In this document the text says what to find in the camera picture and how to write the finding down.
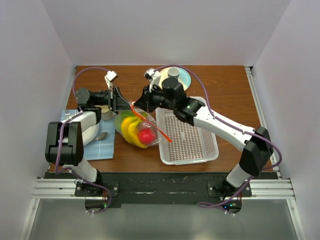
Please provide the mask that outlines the yellow fake banana bunch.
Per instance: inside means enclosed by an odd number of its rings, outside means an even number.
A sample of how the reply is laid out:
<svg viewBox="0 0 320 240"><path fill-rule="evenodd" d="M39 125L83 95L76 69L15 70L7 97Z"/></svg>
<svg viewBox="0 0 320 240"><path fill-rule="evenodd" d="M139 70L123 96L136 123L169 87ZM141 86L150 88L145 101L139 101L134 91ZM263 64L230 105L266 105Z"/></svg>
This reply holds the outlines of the yellow fake banana bunch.
<svg viewBox="0 0 320 240"><path fill-rule="evenodd" d="M143 144L138 138L138 125L142 122L143 120L136 115L125 115L120 124L120 132L128 143L146 149L148 146Z"/></svg>

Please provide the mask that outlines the clear orange zip bag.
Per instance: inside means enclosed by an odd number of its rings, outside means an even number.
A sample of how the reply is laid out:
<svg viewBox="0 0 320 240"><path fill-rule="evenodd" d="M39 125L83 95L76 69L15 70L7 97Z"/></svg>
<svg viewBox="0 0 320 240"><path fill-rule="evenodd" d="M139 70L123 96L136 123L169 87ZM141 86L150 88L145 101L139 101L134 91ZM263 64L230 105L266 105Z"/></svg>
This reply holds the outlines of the clear orange zip bag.
<svg viewBox="0 0 320 240"><path fill-rule="evenodd" d="M135 107L133 101L130 102L130 107L131 107L131 110L125 110L125 111L131 111L134 113L134 116L137 116L143 120L143 122L137 126L137 129L139 131L141 131L142 129L145 129L145 128L151 128L156 134L155 141L153 143L147 145L147 148L151 147L151 146L158 145L162 139L164 139L165 141L167 141L169 143L172 142L172 139L158 126L158 124L156 123L156 120L148 112L146 112L138 107Z"/></svg>

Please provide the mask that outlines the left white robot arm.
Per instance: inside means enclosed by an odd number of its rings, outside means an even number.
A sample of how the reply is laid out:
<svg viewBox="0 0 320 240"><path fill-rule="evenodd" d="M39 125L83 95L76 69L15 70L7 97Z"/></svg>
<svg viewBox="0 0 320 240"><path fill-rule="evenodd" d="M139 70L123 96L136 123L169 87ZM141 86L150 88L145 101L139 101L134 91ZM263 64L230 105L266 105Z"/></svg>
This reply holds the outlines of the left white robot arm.
<svg viewBox="0 0 320 240"><path fill-rule="evenodd" d="M107 192L101 173L91 166L84 155L84 145L92 141L98 133L102 120L102 106L112 113L129 110L130 104L121 94L119 87L93 92L79 88L74 92L77 113L63 121L48 124L45 146L45 159L54 164L54 173L68 171L80 183L80 189L92 196Z"/></svg>

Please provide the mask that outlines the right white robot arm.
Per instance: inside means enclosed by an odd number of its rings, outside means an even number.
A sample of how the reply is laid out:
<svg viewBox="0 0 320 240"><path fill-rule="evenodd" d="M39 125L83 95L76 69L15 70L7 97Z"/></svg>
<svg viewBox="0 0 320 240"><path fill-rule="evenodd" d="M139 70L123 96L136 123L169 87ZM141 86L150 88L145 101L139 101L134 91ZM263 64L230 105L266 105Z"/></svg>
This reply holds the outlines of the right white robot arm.
<svg viewBox="0 0 320 240"><path fill-rule="evenodd" d="M228 173L220 187L230 197L241 190L241 185L247 179L260 175L274 152L266 128L241 126L213 112L208 103L187 96L183 85L173 77L165 79L161 86L145 86L141 97L133 105L149 113L157 108L171 110L181 122L207 130L241 151L239 163Z"/></svg>

